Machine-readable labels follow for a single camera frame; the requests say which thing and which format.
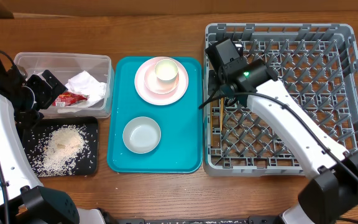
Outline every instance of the black tray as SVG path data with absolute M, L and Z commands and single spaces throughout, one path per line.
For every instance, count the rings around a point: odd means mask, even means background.
M 35 150 L 35 148 L 39 145 L 39 139 L 44 137 L 43 133 L 45 133 L 45 136 L 48 136 L 50 133 L 61 128 L 63 125 L 76 125 L 78 127 L 85 126 L 84 132 L 86 134 L 82 134 L 82 136 L 84 137 L 84 140 L 88 141 L 86 144 L 88 145 L 90 151 L 89 157 L 88 153 L 84 155 L 79 154 L 77 156 L 76 166 L 72 170 L 72 175 L 94 174 L 98 168 L 99 148 L 99 124 L 98 120 L 94 117 L 43 119 L 33 129 L 23 131 L 21 139 L 22 145 L 30 165 L 32 166 L 32 161 L 35 156 L 42 154 L 41 151 Z M 35 174 L 39 176 L 40 173 L 37 172 L 37 169 L 34 167 L 32 168 Z

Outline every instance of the white grains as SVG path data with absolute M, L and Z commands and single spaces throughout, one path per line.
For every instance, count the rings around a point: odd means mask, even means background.
M 33 158 L 32 165 L 39 177 L 74 174 L 76 161 L 90 153 L 84 130 L 84 126 L 68 125 L 43 136 L 34 150 L 41 153 Z

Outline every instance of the wooden table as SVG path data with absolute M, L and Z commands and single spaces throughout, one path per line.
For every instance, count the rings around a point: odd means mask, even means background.
M 204 30 L 212 22 L 347 23 L 358 12 L 257 13 L 202 16 L 83 17 L 0 20 L 0 49 L 111 57 L 187 56 L 203 61 Z M 42 178 L 81 208 L 101 207 L 116 218 L 239 218 L 276 215 L 296 203 L 304 177 L 210 177 L 194 174 L 118 174 L 106 163 L 109 119 L 100 121 L 99 169 L 94 176 Z M 358 219 L 358 206 L 345 214 Z

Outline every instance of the plastic crate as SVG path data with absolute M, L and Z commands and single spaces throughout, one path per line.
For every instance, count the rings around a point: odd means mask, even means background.
M 28 76 L 50 70 L 64 85 L 68 79 L 87 71 L 97 81 L 107 83 L 104 99 L 89 108 L 74 106 L 50 106 L 40 110 L 46 118 L 67 118 L 80 116 L 94 116 L 108 118 L 111 114 L 112 88 L 114 86 L 114 70 L 111 59 L 105 55 L 66 54 L 66 53 L 18 53 L 14 63 L 20 66 Z
M 261 58 L 274 68 L 291 97 L 320 128 L 350 152 L 358 151 L 358 51 L 352 27 L 210 24 L 205 47 L 225 37 L 242 44 L 248 62 Z M 213 91 L 208 88 L 210 70 L 205 57 L 204 100 Z M 222 130 L 220 113 L 220 101 L 204 108 L 204 169 L 209 175 L 303 174 L 286 145 L 248 108 L 225 107 Z

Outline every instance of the white cloth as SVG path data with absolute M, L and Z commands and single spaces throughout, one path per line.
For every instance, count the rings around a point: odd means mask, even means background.
M 68 80 L 65 85 L 67 90 L 81 95 L 88 95 L 88 100 L 75 105 L 67 106 L 72 108 L 87 108 L 93 106 L 95 103 L 104 99 L 106 92 L 106 84 L 99 82 L 87 71 L 81 72 L 78 75 Z M 78 110 L 59 109 L 58 113 L 77 112 Z

